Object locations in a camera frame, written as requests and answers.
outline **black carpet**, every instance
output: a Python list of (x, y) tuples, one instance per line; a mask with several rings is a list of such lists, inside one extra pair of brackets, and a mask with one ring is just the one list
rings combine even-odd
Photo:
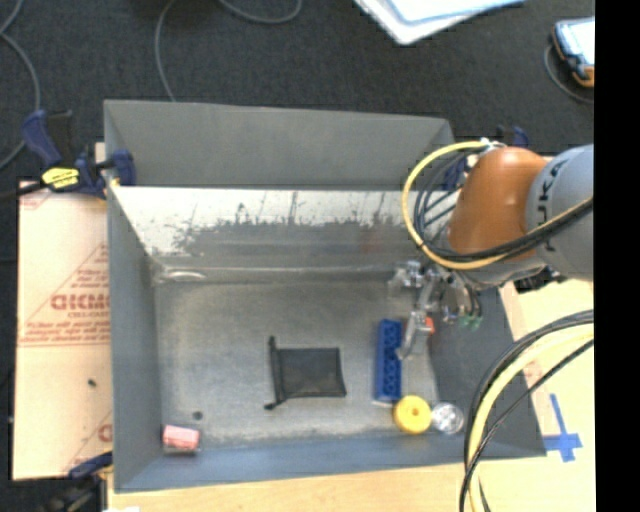
[[(277, 15), (293, 0), (236, 0)], [(0, 26), (14, 8), (0, 3)], [(166, 100), (154, 62), (154, 31), (165, 0), (26, 0), (6, 34), (37, 71), (41, 106), (73, 111), (73, 143), (102, 138), (102, 100)], [(544, 52), (554, 22), (594, 14), (593, 0), (526, 0), (461, 23), (413, 46), (395, 44), (352, 0), (304, 0), (293, 21), (248, 23), (215, 0), (179, 0), (168, 11), (161, 54), (178, 100), (444, 117), (456, 138), (491, 137), (518, 126), (531, 149), (555, 154), (593, 142), (594, 106), (549, 78)], [(551, 68), (569, 87), (551, 55)], [(573, 87), (593, 99), (592, 91)], [(34, 108), (30, 76), (0, 39), (0, 160), (20, 142)], [(37, 176), (23, 150), (0, 170), (0, 191)], [(67, 482), (10, 481), (10, 374), (16, 314), (16, 212), (0, 203), (0, 511), (33, 510)]]

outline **gray bin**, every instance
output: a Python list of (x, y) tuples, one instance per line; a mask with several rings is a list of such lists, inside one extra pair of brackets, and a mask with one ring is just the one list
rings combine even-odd
[[(138, 170), (138, 186), (108, 194), (116, 491), (462, 460), (462, 433), (402, 434), (373, 400), (378, 323), (415, 300), (387, 285), (418, 256), (400, 190), (452, 142), (445, 120), (107, 101), (105, 123), (107, 152), (126, 147)], [(481, 300), (480, 329), (439, 326), (405, 391), (467, 410), (513, 341), (497, 291)], [(347, 396), (265, 410), (270, 336), (338, 347)], [(517, 380), (503, 402), (524, 389)], [(199, 429), (200, 450), (164, 453), (164, 424)], [(522, 407), (487, 455), (543, 453)]]

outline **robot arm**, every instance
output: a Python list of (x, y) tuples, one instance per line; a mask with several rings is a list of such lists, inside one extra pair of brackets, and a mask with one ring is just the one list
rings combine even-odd
[[(469, 171), (437, 244), (457, 255), (517, 245), (592, 198), (593, 156), (593, 145), (570, 149), (550, 161), (523, 148), (490, 149)], [(526, 251), (468, 267), (457, 273), (476, 288), (523, 279), (546, 267), (565, 277), (593, 280), (592, 209), (582, 208), (578, 218), (545, 232)]]

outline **blue tape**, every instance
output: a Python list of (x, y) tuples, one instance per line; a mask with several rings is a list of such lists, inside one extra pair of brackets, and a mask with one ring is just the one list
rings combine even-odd
[(562, 418), (562, 413), (560, 412), (558, 397), (554, 393), (551, 393), (550, 398), (553, 411), (560, 427), (560, 434), (542, 436), (544, 447), (548, 452), (558, 450), (562, 457), (562, 462), (574, 461), (576, 460), (576, 457), (573, 454), (573, 450), (576, 448), (582, 448), (582, 442), (580, 441), (578, 434), (567, 433), (567, 428), (565, 426), (564, 419)]

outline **blue lego brick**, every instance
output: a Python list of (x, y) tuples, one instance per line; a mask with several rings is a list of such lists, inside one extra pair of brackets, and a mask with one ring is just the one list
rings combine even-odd
[(378, 326), (375, 398), (381, 402), (400, 400), (402, 363), (396, 349), (402, 343), (402, 322), (384, 319)]

